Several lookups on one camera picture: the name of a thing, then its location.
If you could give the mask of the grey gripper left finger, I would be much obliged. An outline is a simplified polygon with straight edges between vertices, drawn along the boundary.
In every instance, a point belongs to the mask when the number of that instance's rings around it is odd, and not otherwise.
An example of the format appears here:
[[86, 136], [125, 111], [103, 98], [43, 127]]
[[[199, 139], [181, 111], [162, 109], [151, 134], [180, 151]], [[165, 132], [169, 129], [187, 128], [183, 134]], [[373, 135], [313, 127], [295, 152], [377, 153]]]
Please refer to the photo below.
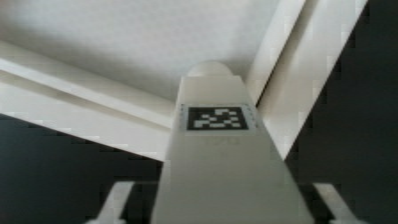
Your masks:
[[133, 181], [114, 183], [98, 216], [84, 224], [126, 224], [126, 220], [121, 218], [121, 215], [133, 185]]

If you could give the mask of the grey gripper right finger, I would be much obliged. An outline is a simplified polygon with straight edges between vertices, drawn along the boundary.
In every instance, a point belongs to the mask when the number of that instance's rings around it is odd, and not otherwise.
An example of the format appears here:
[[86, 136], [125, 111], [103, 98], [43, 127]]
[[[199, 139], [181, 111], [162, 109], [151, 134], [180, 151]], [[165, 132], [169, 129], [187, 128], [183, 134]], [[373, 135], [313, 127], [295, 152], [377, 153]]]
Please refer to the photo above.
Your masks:
[[368, 222], [357, 218], [352, 212], [334, 185], [331, 183], [315, 183], [313, 186], [334, 216], [329, 224], [368, 224]]

